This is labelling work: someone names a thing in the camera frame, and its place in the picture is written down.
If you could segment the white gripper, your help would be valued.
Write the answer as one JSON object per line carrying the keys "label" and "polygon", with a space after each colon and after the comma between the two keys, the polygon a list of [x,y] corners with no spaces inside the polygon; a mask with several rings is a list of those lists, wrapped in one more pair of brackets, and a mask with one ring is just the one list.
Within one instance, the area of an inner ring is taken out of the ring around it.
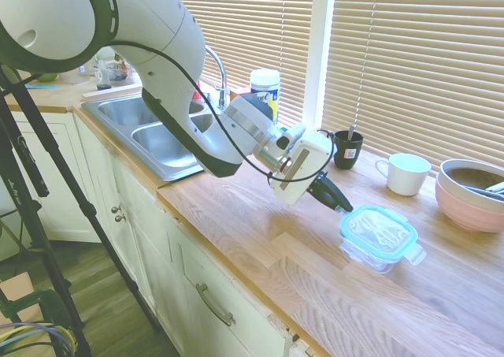
{"label": "white gripper", "polygon": [[308,189],[307,192],[327,208],[338,213],[352,212],[354,207],[350,200],[326,173],[316,178],[331,151],[332,141],[323,132],[305,132],[287,153],[287,165],[272,175],[270,186],[274,194],[286,204],[294,205]]}

